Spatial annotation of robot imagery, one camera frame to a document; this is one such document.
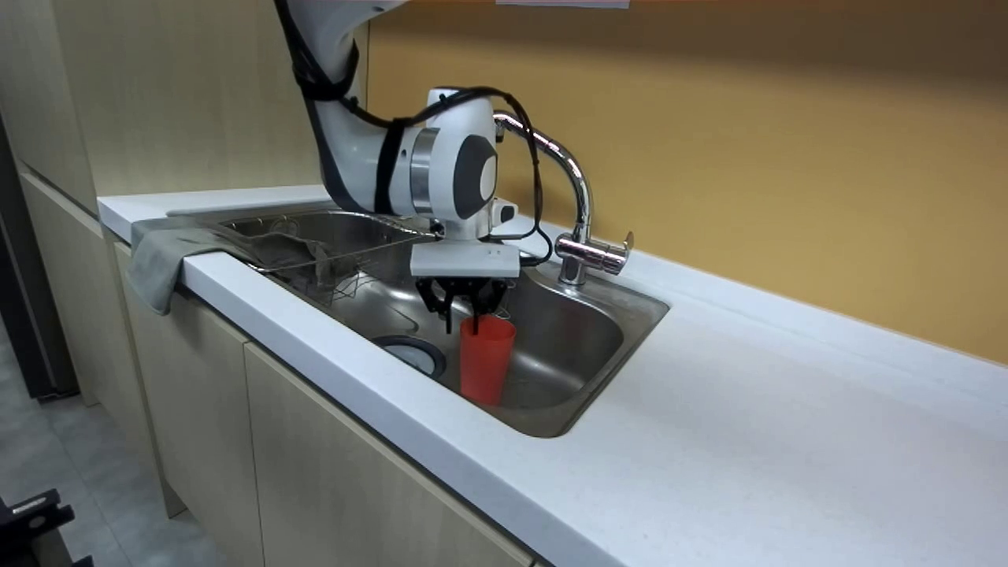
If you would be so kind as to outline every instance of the faucet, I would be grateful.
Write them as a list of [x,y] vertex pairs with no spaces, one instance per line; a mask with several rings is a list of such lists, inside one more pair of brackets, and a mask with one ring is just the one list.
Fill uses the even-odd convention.
[[[527,136],[527,122],[509,113],[496,113],[496,122],[507,132]],[[559,288],[564,293],[576,293],[585,279],[585,268],[622,274],[632,246],[632,232],[627,232],[627,246],[613,248],[607,242],[593,238],[593,190],[585,172],[578,169],[570,147],[564,147],[559,138],[531,128],[535,147],[545,152],[564,172],[572,190],[572,228],[570,232],[561,232],[553,242],[553,251],[564,259]]]

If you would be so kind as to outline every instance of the cloth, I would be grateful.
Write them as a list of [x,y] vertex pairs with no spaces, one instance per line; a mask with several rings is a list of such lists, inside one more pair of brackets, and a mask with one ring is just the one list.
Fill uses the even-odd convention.
[[162,314],[169,313],[169,293],[175,291],[175,279],[184,274],[184,261],[188,255],[202,251],[231,251],[245,259],[241,248],[227,242],[220,232],[212,228],[194,228],[194,225],[146,225],[134,229],[134,248],[128,259],[128,288],[150,302]]

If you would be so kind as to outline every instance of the stainless steel sink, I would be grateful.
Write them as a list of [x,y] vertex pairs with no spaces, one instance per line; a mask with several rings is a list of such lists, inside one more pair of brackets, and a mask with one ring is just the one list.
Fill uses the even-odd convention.
[[[429,232],[345,210],[215,225],[261,274],[457,389],[457,323],[448,335],[410,277],[410,242]],[[578,295],[553,279],[559,268],[543,266],[507,291],[501,314],[515,323],[515,355],[505,403],[488,408],[535,438],[564,434],[667,313],[601,277],[590,277]]]

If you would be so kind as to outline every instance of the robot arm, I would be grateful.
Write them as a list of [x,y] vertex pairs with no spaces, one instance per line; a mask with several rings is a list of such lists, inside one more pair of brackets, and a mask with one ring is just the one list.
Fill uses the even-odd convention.
[[437,242],[412,246],[410,274],[429,310],[451,321],[451,300],[491,313],[519,251],[481,242],[497,182],[496,108],[429,92],[412,119],[380,119],[357,103],[357,32],[405,0],[276,0],[297,81],[317,141],[324,190],[341,209],[430,216]]

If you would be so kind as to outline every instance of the kitchen counter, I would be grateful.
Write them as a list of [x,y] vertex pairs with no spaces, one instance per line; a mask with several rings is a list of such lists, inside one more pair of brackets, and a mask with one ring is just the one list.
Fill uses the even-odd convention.
[[[317,185],[108,194],[168,210]],[[564,438],[527,438],[231,255],[184,282],[553,565],[1001,565],[1008,369],[632,251],[664,321]]]

